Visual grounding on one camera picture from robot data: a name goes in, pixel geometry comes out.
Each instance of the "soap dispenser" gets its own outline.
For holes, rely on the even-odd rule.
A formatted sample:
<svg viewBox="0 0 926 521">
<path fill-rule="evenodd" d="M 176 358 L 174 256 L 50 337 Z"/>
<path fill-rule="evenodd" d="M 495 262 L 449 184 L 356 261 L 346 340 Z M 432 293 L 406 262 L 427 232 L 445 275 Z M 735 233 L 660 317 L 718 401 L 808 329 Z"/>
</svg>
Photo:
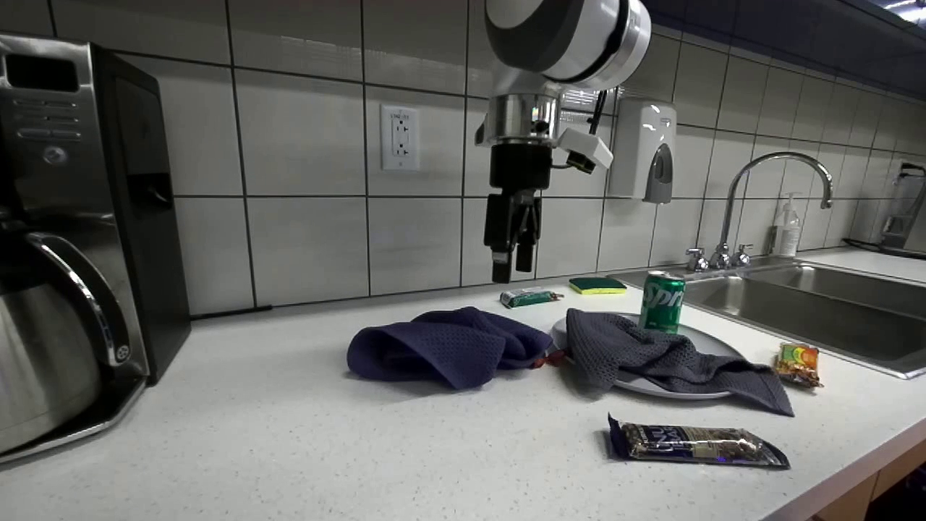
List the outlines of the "soap dispenser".
<svg viewBox="0 0 926 521">
<path fill-rule="evenodd" d="M 672 203 L 678 112 L 667 104 L 621 102 L 610 194 Z"/>
</svg>

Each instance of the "soda can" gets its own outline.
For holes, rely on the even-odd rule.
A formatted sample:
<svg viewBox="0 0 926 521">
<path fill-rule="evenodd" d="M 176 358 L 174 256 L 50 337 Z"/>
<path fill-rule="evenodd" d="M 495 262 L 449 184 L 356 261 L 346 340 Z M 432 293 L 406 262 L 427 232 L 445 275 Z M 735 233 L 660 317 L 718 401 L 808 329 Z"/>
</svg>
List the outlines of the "soda can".
<svg viewBox="0 0 926 521">
<path fill-rule="evenodd" d="M 639 324 L 644 329 L 678 332 L 686 300 L 686 278 L 650 268 L 643 282 Z"/>
</svg>

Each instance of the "sink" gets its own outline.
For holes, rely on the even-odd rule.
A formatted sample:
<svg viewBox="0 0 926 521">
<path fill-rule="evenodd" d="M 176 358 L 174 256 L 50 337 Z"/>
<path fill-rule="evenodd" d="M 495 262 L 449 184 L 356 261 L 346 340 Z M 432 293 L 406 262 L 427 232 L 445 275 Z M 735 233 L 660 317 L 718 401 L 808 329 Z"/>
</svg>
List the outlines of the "sink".
<svg viewBox="0 0 926 521">
<path fill-rule="evenodd" d="M 728 278 L 694 275 L 686 303 L 900 378 L 926 372 L 926 287 L 814 262 L 779 262 Z"/>
</svg>

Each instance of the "electrical outlet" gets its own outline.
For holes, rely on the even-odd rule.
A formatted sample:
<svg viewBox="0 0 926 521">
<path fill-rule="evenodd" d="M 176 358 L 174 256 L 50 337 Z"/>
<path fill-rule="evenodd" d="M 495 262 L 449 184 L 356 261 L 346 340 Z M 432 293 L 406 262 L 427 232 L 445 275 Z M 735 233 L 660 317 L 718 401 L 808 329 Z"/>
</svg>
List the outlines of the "electrical outlet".
<svg viewBox="0 0 926 521">
<path fill-rule="evenodd" d="M 382 167 L 420 171 L 420 112 L 382 104 Z"/>
</svg>

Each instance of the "navy blue towel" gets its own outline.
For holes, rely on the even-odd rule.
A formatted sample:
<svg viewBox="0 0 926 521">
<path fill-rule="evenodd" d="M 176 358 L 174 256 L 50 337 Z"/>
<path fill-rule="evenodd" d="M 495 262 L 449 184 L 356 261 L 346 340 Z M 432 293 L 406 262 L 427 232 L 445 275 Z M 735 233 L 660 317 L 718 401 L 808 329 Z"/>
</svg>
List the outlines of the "navy blue towel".
<svg viewBox="0 0 926 521">
<path fill-rule="evenodd" d="M 780 378 L 741 356 L 696 353 L 686 336 L 643 329 L 615 311 L 568 311 L 568 345 L 578 385 L 589 392 L 607 390 L 615 378 L 647 378 L 665 390 L 714 392 L 728 390 L 750 405 L 793 416 Z"/>
<path fill-rule="evenodd" d="M 524 371 L 546 349 L 549 336 L 542 329 L 462 306 L 356 332 L 346 366 L 362 378 L 443 378 L 462 390 L 497 371 Z"/>
</svg>

